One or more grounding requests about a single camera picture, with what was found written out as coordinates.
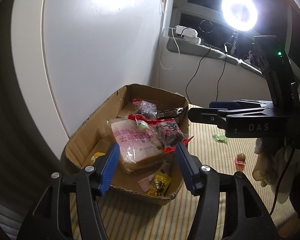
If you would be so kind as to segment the right hand in white glove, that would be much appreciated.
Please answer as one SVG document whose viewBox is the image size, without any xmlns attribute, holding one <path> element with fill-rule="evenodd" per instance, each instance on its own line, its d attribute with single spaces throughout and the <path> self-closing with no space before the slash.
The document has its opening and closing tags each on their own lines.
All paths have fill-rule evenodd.
<svg viewBox="0 0 300 240">
<path fill-rule="evenodd" d="M 288 199 L 295 173 L 296 153 L 285 142 L 275 138 L 256 139 L 257 161 L 252 175 L 262 187 L 278 190 L 275 202 L 283 204 Z"/>
</svg>

